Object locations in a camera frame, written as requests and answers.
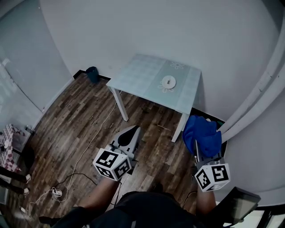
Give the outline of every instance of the white plate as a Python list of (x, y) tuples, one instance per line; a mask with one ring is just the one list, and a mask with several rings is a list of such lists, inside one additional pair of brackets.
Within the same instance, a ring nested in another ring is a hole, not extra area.
[(162, 85), (166, 89), (172, 89), (176, 85), (176, 80), (173, 76), (167, 75), (162, 79)]

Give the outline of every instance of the white cable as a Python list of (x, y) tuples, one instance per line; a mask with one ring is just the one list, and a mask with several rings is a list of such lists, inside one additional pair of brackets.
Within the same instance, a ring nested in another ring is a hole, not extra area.
[[(106, 118), (106, 119), (104, 120), (104, 122), (101, 124), (101, 126), (100, 126), (99, 131), (97, 132), (97, 134), (92, 138), (92, 140), (91, 140), (90, 143), (88, 144), (87, 148), (84, 150), (84, 152), (83, 152), (82, 155), (80, 156), (79, 160), (75, 163), (75, 166), (74, 166), (72, 175), (71, 175), (71, 177), (70, 177), (69, 185), (68, 185), (68, 187), (67, 187), (66, 199), (64, 199), (64, 200), (58, 200), (56, 197), (62, 196), (62, 191), (59, 190), (59, 189), (56, 189), (55, 187), (52, 187), (52, 189), (49, 189), (47, 192), (45, 192), (44, 194), (42, 194), (42, 195), (40, 196), (40, 198), (37, 199), (36, 202), (30, 202), (30, 203), (29, 203), (29, 205), (28, 205), (28, 210), (26, 211), (26, 213), (27, 213), (27, 215), (29, 216), (29, 218), (32, 218), (32, 216), (31, 216), (31, 211), (30, 211), (31, 204), (37, 204), (37, 202), (41, 199), (41, 197), (43, 197), (44, 195), (48, 194), (50, 191), (52, 191), (52, 196), (53, 196), (53, 198), (54, 198), (56, 201), (58, 201), (60, 204), (61, 204), (61, 202), (64, 202), (64, 201), (67, 200), (67, 198), (68, 198), (68, 190), (69, 190), (69, 188), (70, 188), (71, 180), (72, 180), (72, 178), (73, 178), (73, 175), (74, 175), (74, 172), (75, 172), (75, 168), (76, 168), (78, 162), (81, 160), (81, 158), (83, 157), (83, 155), (85, 154), (85, 152), (87, 151), (87, 149), (89, 148), (89, 146), (90, 146), (90, 144), (93, 142), (93, 140), (94, 140), (94, 139), (96, 138), (96, 136), (99, 134), (100, 130), (102, 129), (102, 127), (103, 127), (103, 125), (104, 125), (104, 123), (105, 123), (105, 122), (107, 121), (107, 119), (110, 117), (110, 115), (111, 115), (111, 113), (114, 111), (115, 107), (116, 107), (116, 103), (115, 103), (113, 109), (111, 110), (111, 112), (109, 113), (109, 115), (107, 116), (107, 118)], [(61, 194), (55, 196), (54, 190), (55, 190), (56, 192), (60, 192)]]

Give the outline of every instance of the blue cloth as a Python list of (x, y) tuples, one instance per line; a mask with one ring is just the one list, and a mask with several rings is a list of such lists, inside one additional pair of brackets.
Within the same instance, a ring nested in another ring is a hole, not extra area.
[(216, 122), (208, 122), (201, 116), (190, 116), (183, 131), (183, 141), (193, 154), (193, 144), (196, 139), (202, 153), (206, 157), (213, 157), (219, 153), (222, 145), (221, 132), (216, 130)]

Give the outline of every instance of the wooden floor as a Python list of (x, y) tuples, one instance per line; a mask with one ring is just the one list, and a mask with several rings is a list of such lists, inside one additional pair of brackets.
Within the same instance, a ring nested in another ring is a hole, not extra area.
[[(37, 204), (31, 205), (31, 219), (26, 217), (25, 220), (19, 210), (20, 205), (28, 209), (29, 202), (35, 202), (72, 173), (75, 163), (115, 105), (106, 82), (101, 80), (93, 85), (84, 74), (80, 75), (53, 103), (37, 125), (36, 134), (28, 142), (36, 154), (36, 161), (31, 169), (33, 178), (28, 183), (31, 192), (26, 196), (18, 196), (9, 191), (7, 206), (1, 206), (12, 228), (44, 227), (39, 223), (39, 216), (63, 216), (94, 187), (85, 176), (75, 175), (68, 199), (61, 205), (49, 192)], [(172, 193), (182, 205), (188, 193), (195, 190), (196, 186), (191, 183), (190, 178), (193, 157), (187, 151), (181, 135), (176, 143), (171, 142), (181, 114), (124, 92), (122, 99), (129, 121), (122, 119), (116, 106), (78, 163), (75, 172), (84, 173), (98, 183), (101, 176), (93, 167), (92, 161), (99, 148), (105, 147), (118, 131), (131, 125), (140, 125), (144, 135), (135, 153), (138, 164), (133, 175), (124, 175), (121, 180), (119, 198), (129, 191), (147, 191), (153, 183), (161, 182), (164, 190)], [(22, 186), (17, 181), (12, 183)], [(69, 179), (58, 186), (64, 192), (64, 197), (68, 183)], [(195, 211), (195, 194), (189, 197), (185, 208)]]

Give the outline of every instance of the black pants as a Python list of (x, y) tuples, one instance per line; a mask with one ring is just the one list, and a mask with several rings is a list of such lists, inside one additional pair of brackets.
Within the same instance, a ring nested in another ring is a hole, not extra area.
[[(0, 167), (0, 174), (3, 175), (3, 176), (7, 176), (7, 177), (10, 177), (12, 179), (15, 179), (15, 180), (18, 180), (18, 181), (21, 181), (23, 183), (26, 183), (27, 182), (27, 179), (24, 175), (21, 175), (21, 174), (17, 174), (15, 172), (11, 172), (3, 167)], [(0, 178), (0, 186), (6, 188), (6, 189), (10, 189), (12, 191), (14, 191), (15, 193), (17, 194), (23, 194), (24, 193), (24, 190), (23, 188), (20, 188), (20, 187), (16, 187), (8, 182), (6, 182), (5, 180), (3, 180), (2, 178)]]

